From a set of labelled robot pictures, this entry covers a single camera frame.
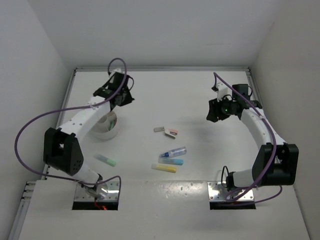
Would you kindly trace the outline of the grey white eraser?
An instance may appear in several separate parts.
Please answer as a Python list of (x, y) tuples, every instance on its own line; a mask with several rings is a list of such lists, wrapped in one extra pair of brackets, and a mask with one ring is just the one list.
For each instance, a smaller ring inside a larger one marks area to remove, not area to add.
[(162, 127), (155, 127), (154, 129), (153, 129), (153, 131), (155, 132), (155, 133), (157, 133), (157, 132), (162, 132), (162, 131), (164, 131), (165, 130), (165, 127), (164, 126), (162, 126)]

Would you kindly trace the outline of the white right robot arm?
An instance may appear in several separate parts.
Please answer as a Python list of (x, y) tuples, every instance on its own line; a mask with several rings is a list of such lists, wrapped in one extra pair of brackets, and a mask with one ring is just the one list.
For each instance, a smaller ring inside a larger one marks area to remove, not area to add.
[(216, 83), (212, 90), (217, 97), (209, 101), (208, 121), (216, 123), (230, 116), (236, 116), (247, 127), (257, 147), (258, 154), (252, 168), (229, 172), (226, 188), (264, 186), (290, 186), (296, 179), (299, 149), (295, 144), (287, 143), (270, 126), (262, 105), (252, 100), (247, 84), (234, 84), (232, 94), (227, 86)]

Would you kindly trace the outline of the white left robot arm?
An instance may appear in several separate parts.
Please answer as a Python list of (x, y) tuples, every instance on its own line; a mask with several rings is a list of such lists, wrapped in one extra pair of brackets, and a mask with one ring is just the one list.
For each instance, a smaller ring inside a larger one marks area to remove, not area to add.
[(58, 128), (50, 127), (45, 132), (43, 161), (46, 165), (67, 174), (87, 188), (97, 187), (103, 178), (85, 163), (81, 141), (115, 107), (132, 103), (134, 98), (128, 87), (130, 78), (114, 70), (77, 114)]

